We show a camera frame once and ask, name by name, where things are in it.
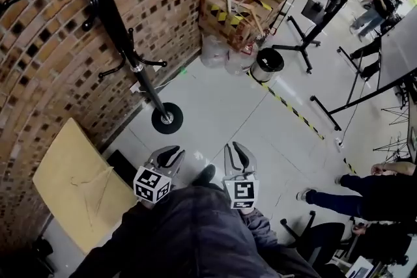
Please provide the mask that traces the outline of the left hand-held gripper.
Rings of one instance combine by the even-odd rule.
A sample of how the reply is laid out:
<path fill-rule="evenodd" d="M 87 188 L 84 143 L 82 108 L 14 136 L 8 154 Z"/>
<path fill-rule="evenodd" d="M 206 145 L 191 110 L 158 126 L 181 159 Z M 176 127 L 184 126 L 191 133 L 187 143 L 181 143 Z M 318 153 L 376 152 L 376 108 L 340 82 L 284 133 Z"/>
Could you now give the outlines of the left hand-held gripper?
<path fill-rule="evenodd" d="M 149 160 L 140 166 L 133 180 L 134 195 L 156 204 L 171 190 L 173 179 L 179 172 L 186 151 L 180 146 L 165 146 L 154 151 Z"/>

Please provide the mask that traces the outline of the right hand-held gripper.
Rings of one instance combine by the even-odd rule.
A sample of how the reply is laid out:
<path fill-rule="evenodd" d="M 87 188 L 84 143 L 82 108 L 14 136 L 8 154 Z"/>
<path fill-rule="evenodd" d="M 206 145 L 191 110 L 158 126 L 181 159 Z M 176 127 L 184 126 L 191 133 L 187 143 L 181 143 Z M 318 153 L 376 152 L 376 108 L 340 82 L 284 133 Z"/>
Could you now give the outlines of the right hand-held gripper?
<path fill-rule="evenodd" d="M 255 156 L 242 144 L 233 141 L 233 147 L 242 165 L 242 173 L 223 179 L 231 209 L 252 209 L 258 200 L 259 180 L 256 176 L 257 160 Z M 231 147 L 226 144 L 223 150 L 225 174 L 234 174 L 235 165 Z"/>

